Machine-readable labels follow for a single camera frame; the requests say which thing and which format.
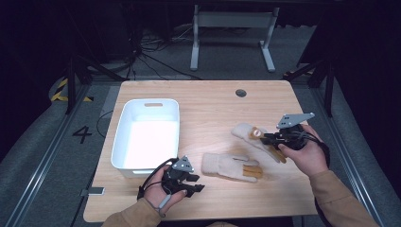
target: glove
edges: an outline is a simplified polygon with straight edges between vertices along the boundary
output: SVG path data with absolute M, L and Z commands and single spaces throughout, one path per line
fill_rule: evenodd
M 262 143 L 262 141 L 260 141 L 259 138 L 267 132 L 268 131 L 263 128 L 258 129 L 247 123 L 240 123 L 231 130 L 232 135 L 245 140 L 245 142 L 254 146 L 255 148 L 265 151 L 277 163 L 286 163 L 286 156 L 281 151 L 276 150 L 272 146 L 266 146 Z
M 201 171 L 204 174 L 221 176 L 255 183 L 263 175 L 257 161 L 250 161 L 247 155 L 203 154 Z

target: sleeve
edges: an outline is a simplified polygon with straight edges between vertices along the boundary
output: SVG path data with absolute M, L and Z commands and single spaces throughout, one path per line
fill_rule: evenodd
M 161 221 L 159 214 L 144 198 L 129 208 L 110 215 L 103 227 L 155 227 Z
M 362 204 L 334 172 L 327 170 L 309 178 L 313 194 L 333 226 L 378 226 Z

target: white plastic bin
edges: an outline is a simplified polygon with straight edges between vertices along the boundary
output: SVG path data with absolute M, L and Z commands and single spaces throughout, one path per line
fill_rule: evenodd
M 162 162 L 177 157 L 179 135 L 176 100 L 130 100 L 118 122 L 112 164 L 127 178 L 147 177 Z

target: wooden table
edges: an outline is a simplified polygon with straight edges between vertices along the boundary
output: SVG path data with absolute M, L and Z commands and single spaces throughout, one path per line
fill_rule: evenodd
M 237 89 L 246 96 L 235 94 Z M 265 152 L 231 135 L 246 122 L 268 131 L 283 114 L 302 109 L 284 80 L 183 80 L 123 82 L 100 155 L 93 187 L 105 187 L 102 196 L 90 196 L 84 211 L 89 222 L 104 221 L 136 202 L 145 179 L 124 178 L 111 164 L 113 140 L 124 104 L 135 98 L 173 98 L 180 105 L 179 157 L 188 156 L 205 187 L 192 198 L 174 205 L 166 219 L 257 218 L 317 214 L 309 179 L 288 159 L 277 164 Z M 201 173 L 204 152 L 247 154 L 260 162 L 264 177 L 257 183 L 232 181 Z

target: human hand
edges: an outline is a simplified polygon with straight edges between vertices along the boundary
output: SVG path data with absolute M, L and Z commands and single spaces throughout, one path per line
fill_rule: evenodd
M 146 185 L 144 198 L 150 202 L 150 204 L 156 209 L 159 209 L 159 205 L 167 197 L 167 193 L 162 188 L 162 178 L 168 166 L 164 166 L 157 171 L 151 178 L 149 183 Z M 162 209 L 158 210 L 159 214 L 165 214 L 171 206 L 181 201 L 186 196 L 186 190 L 179 191 L 171 195 L 166 205 Z
M 322 141 L 312 127 L 303 125 L 303 128 L 306 132 L 315 135 L 319 141 Z M 288 158 L 292 159 L 295 165 L 308 177 L 328 169 L 323 150 L 313 141 L 308 140 L 306 145 L 300 150 L 291 149 L 283 144 L 279 144 L 278 148 Z

